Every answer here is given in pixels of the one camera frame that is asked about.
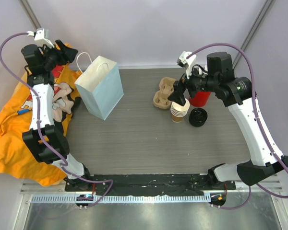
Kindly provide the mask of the stack of paper cups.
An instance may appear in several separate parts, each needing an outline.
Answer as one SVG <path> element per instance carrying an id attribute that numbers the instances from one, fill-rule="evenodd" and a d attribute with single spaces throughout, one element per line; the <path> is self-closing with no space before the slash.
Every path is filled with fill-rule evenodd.
<path id="1" fill-rule="evenodd" d="M 183 118 L 186 116 L 189 108 L 190 108 L 190 103 L 187 99 L 185 99 L 185 105 L 181 106 L 178 103 L 172 102 L 171 107 L 170 107 L 170 112 L 171 112 L 171 119 L 173 122 L 181 122 Z"/>

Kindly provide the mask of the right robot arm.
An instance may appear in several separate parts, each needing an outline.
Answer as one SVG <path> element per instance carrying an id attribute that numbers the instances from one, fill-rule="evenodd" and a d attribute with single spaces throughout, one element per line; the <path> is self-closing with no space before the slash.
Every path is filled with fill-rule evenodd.
<path id="1" fill-rule="evenodd" d="M 185 68 L 185 73 L 174 82 L 173 93 L 168 100 L 173 105 L 184 106 L 187 100 L 184 92 L 191 97 L 197 92 L 213 92 L 236 119 L 247 143 L 250 160 L 236 165 L 220 164 L 209 169 L 207 183 L 212 189 L 219 189 L 225 181 L 241 180 L 248 186 L 283 170 L 276 154 L 288 167 L 288 156 L 275 144 L 262 118 L 258 101 L 252 99 L 252 84 L 246 77 L 236 78 L 231 55 L 215 52 L 207 55 L 207 73 L 199 74 L 195 68 L 196 55 L 182 52 L 177 64 Z"/>

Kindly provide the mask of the white blue paper bag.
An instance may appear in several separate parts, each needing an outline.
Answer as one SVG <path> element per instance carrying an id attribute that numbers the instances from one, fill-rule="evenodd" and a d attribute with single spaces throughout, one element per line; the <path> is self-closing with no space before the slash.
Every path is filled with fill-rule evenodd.
<path id="1" fill-rule="evenodd" d="M 75 81 L 88 112 L 106 120 L 124 96 L 117 62 L 98 56 Z"/>

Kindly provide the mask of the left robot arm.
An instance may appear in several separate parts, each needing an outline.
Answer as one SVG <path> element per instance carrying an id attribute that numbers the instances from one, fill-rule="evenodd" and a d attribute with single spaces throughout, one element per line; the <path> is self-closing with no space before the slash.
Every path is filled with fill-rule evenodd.
<path id="1" fill-rule="evenodd" d="M 70 153 L 63 132 L 56 126 L 53 114 L 55 77 L 53 69 L 72 63 L 78 50 L 66 46 L 61 40 L 42 42 L 22 48 L 27 62 L 26 86 L 33 99 L 30 128 L 22 134 L 23 141 L 37 162 L 51 164 L 66 173 L 66 182 L 82 191 L 93 184 L 89 170 Z"/>

